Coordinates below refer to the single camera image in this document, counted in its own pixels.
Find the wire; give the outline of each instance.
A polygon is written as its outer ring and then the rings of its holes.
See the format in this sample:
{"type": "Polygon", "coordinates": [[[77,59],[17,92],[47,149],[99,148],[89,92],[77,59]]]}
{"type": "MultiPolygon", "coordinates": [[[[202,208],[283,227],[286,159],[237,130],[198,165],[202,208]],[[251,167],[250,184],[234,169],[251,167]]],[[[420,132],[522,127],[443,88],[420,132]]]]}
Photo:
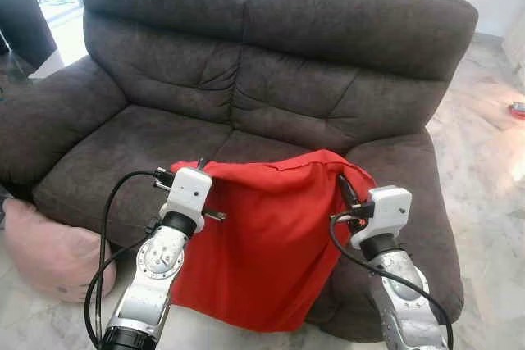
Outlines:
{"type": "MultiPolygon", "coordinates": [[[[109,196],[106,200],[106,205],[104,206],[104,213],[102,218],[102,224],[100,229],[100,256],[98,259],[98,270],[103,270],[104,266],[104,257],[106,256],[106,238],[107,238],[107,218],[109,217],[109,209],[111,208],[113,199],[115,198],[116,192],[118,189],[126,182],[129,178],[132,178],[137,175],[151,175],[155,176],[155,173],[152,171],[132,171],[129,174],[124,175],[120,180],[115,184],[113,190],[109,193],[109,196]]],[[[97,280],[97,293],[95,296],[95,330],[97,343],[100,345],[102,343],[102,323],[101,323],[101,304],[102,304],[102,285],[103,285],[103,275],[100,275],[97,280]]]]}
{"type": "Polygon", "coordinates": [[[117,259],[124,252],[127,252],[127,251],[129,251],[130,249],[132,249],[132,248],[134,248],[136,246],[139,246],[141,243],[145,242],[146,239],[148,239],[149,237],[150,237],[150,235],[148,234],[145,237],[143,237],[140,241],[135,242],[132,245],[130,245],[130,246],[126,247],[126,248],[122,248],[118,252],[113,253],[112,256],[109,257],[104,262],[104,265],[102,266],[102,269],[98,268],[98,270],[95,273],[94,277],[89,282],[89,286],[88,286],[88,289],[86,291],[85,300],[84,300],[84,323],[85,323],[85,328],[88,331],[89,338],[91,339],[91,343],[95,346],[95,348],[98,348],[99,341],[97,340],[97,336],[95,335],[95,333],[93,331],[93,326],[91,325],[91,313],[90,313],[91,312],[90,311],[91,297],[93,295],[93,290],[95,288],[95,284],[97,283],[98,278],[106,270],[107,266],[109,266],[115,259],[117,259]]]}
{"type": "Polygon", "coordinates": [[[343,254],[343,256],[350,259],[352,262],[356,263],[357,265],[366,268],[367,270],[378,274],[384,278],[388,278],[391,280],[394,280],[398,283],[404,284],[409,289],[412,289],[416,293],[420,294],[422,297],[428,300],[432,305],[436,307],[436,309],[439,311],[439,313],[442,315],[443,320],[445,321],[446,326],[446,336],[447,336],[447,347],[449,350],[453,350],[454,348],[454,335],[452,332],[452,324],[450,323],[450,318],[447,315],[445,309],[436,301],[429,293],[424,291],[423,289],[420,289],[417,285],[415,285],[412,282],[409,282],[406,279],[403,279],[402,277],[398,275],[391,274],[390,272],[387,272],[385,270],[380,270],[379,268],[376,268],[372,264],[368,264],[365,261],[362,261],[358,259],[356,256],[353,256],[350,252],[348,252],[343,245],[340,244],[339,240],[336,237],[336,224],[337,224],[337,216],[333,216],[330,219],[330,238],[332,242],[335,244],[335,246],[340,250],[340,252],[343,254]]]}

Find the gray sofa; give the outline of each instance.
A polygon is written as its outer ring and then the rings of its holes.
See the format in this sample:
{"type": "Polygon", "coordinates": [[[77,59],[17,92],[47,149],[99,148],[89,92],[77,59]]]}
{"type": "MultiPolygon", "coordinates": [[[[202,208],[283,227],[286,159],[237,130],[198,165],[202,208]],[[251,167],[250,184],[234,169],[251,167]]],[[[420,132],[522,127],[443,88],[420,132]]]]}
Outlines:
{"type": "MultiPolygon", "coordinates": [[[[278,161],[328,148],[413,192],[400,238],[453,320],[454,237],[425,124],[477,22],[463,0],[84,0],[89,55],[0,102],[0,182],[54,220],[98,230],[125,173],[180,160],[278,161]]],[[[109,239],[165,198],[131,180],[109,239]]],[[[367,273],[340,260],[308,321],[381,340],[367,273]]]]}

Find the sofa backrest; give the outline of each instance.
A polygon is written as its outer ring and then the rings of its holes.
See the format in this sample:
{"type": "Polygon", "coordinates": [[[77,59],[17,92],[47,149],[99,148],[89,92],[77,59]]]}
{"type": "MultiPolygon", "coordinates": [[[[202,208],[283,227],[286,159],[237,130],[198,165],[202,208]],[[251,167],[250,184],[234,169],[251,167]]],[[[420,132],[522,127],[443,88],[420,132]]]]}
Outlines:
{"type": "Polygon", "coordinates": [[[306,148],[419,131],[477,22],[463,0],[84,0],[128,100],[306,148]]]}

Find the red cloth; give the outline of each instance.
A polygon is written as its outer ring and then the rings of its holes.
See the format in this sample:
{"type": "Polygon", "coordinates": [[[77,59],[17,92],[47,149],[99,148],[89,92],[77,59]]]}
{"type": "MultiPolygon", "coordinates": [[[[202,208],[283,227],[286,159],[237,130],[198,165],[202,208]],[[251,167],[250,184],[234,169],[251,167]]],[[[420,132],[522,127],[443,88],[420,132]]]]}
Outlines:
{"type": "MultiPolygon", "coordinates": [[[[210,162],[205,171],[213,177],[206,205],[227,219],[206,219],[189,242],[172,302],[250,330],[298,329],[340,255],[329,235],[329,215],[345,210],[336,176],[345,174],[362,201],[372,177],[327,150],[210,162]]],[[[348,242],[348,227],[337,226],[337,236],[348,242]]]]}

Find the marble floor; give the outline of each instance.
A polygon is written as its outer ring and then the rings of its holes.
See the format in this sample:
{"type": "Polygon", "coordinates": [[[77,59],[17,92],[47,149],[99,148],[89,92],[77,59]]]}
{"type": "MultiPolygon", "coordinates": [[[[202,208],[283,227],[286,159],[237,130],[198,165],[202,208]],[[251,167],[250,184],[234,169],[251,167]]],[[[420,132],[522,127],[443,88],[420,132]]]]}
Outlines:
{"type": "MultiPolygon", "coordinates": [[[[476,36],[428,129],[459,248],[465,308],[454,324],[458,350],[525,349],[525,121],[507,112],[525,89],[498,39],[476,36]]],[[[116,289],[103,301],[105,319],[130,277],[119,265],[116,289]]],[[[46,298],[24,284],[6,255],[0,231],[0,347],[85,350],[82,307],[46,298]]],[[[294,333],[256,334],[174,307],[160,350],[380,350],[305,325],[294,333]]]]}

